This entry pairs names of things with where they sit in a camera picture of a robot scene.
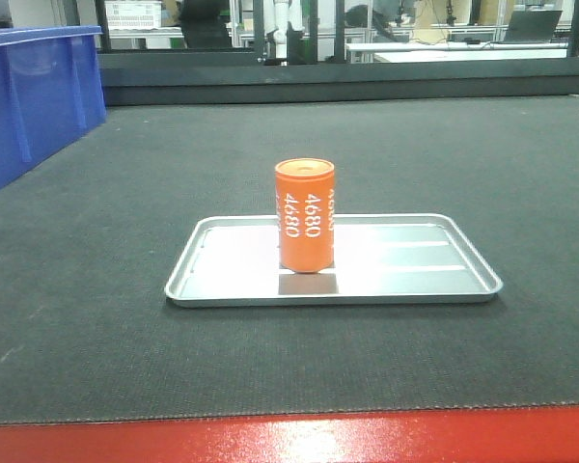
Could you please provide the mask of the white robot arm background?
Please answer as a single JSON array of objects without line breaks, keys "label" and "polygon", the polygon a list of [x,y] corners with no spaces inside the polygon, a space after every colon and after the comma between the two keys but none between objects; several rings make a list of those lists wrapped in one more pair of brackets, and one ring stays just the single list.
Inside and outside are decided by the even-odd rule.
[{"label": "white robot arm background", "polygon": [[265,0],[263,25],[274,59],[288,65],[303,63],[300,46],[304,26],[300,0]]}]

